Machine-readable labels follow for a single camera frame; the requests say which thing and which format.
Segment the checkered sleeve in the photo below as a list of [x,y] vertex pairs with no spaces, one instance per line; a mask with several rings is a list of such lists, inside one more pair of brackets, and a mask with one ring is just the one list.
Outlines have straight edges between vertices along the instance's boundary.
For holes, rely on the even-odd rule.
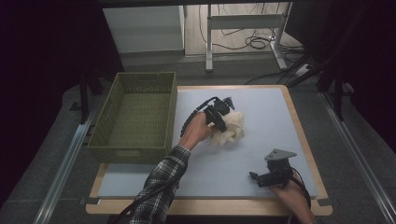
[[[187,169],[190,154],[190,151],[184,147],[174,147],[169,155],[151,171],[146,179],[144,188],[135,199],[138,200],[150,194],[155,189],[160,188],[171,179],[175,178],[175,176],[182,175]],[[133,211],[129,223],[165,223],[166,212],[174,199],[177,189],[178,181],[155,194],[153,197],[143,201]]]

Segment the desk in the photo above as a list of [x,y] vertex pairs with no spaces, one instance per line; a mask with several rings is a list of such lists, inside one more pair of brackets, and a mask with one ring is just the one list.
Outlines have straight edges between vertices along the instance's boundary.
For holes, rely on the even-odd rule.
[[[318,167],[312,156],[303,127],[298,119],[288,89],[285,86],[180,86],[179,90],[188,89],[251,89],[251,88],[280,88],[287,103],[290,116],[303,147],[309,169],[314,177],[318,189],[318,197],[312,201],[312,211],[316,216],[329,216],[332,213],[330,205],[320,206],[318,200],[327,199],[328,195],[323,186]],[[97,198],[107,164],[101,164],[92,186],[90,198]],[[98,204],[87,204],[86,211],[90,214],[119,214],[133,199],[101,199]],[[289,216],[290,211],[277,199],[248,199],[248,200],[174,200],[168,211],[169,215],[190,216]]]

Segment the green basket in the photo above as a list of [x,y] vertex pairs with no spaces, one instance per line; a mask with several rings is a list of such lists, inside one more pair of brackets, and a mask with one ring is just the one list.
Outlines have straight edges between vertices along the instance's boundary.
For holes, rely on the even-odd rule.
[[175,73],[118,73],[88,150],[102,163],[156,164],[172,148]]

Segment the hand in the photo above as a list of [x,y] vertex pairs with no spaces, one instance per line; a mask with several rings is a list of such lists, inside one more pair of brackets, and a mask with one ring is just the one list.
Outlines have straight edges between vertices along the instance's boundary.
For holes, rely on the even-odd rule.
[[[295,172],[293,176],[301,181],[300,177],[297,176]],[[297,216],[301,223],[304,224],[315,221],[315,216],[311,209],[309,209],[306,198],[296,183],[290,180],[288,185],[283,189],[280,186],[271,186],[268,187],[268,189],[271,190],[295,216]]]
[[204,141],[208,136],[215,133],[215,127],[208,127],[206,125],[206,114],[198,112],[194,118],[187,125],[186,131],[180,138],[178,144],[192,150],[199,142]]

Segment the crumpled white fabric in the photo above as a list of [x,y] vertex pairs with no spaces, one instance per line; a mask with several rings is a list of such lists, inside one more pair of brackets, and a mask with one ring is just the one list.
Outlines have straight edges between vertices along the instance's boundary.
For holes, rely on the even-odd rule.
[[230,113],[222,116],[227,130],[222,133],[217,131],[212,135],[212,146],[223,146],[226,142],[236,142],[241,139],[244,134],[244,114],[234,111],[230,108]]

